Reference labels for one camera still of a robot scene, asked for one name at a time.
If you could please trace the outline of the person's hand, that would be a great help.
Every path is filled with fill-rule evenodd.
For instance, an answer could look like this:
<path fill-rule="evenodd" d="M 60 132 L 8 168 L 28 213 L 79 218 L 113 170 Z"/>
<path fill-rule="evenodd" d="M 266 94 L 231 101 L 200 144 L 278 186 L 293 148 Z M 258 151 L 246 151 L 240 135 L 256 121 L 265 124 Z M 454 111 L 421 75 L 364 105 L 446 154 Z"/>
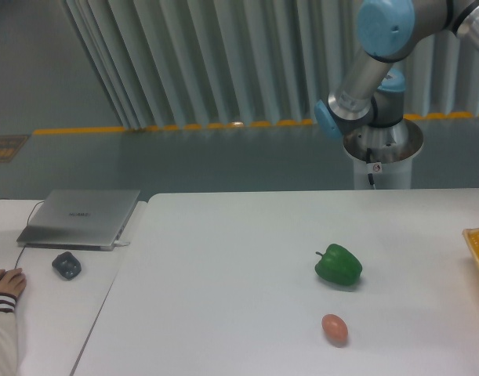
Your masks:
<path fill-rule="evenodd" d="M 0 269 L 0 295 L 11 295 L 18 299 L 27 286 L 27 279 L 21 268 Z"/>

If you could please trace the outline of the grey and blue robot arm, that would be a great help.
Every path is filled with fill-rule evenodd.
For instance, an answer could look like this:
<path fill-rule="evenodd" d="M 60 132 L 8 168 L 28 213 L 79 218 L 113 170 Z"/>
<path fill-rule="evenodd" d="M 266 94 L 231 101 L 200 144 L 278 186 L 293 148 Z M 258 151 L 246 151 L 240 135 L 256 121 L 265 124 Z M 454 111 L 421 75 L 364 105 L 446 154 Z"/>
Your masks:
<path fill-rule="evenodd" d="M 357 15 L 361 45 L 337 90 L 318 101 L 322 130 L 340 138 L 378 116 L 375 92 L 392 66 L 424 38 L 451 31 L 479 52 L 479 1 L 364 1 Z"/>

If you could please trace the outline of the forearm in cream sleeve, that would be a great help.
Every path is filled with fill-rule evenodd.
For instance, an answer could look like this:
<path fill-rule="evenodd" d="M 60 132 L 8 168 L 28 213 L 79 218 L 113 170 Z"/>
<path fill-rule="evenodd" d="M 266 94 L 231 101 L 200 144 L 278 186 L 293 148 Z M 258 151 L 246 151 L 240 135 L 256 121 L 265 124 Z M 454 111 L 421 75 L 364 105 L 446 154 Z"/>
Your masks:
<path fill-rule="evenodd" d="M 16 375 L 18 368 L 18 339 L 16 298 L 0 293 L 0 375 Z"/>

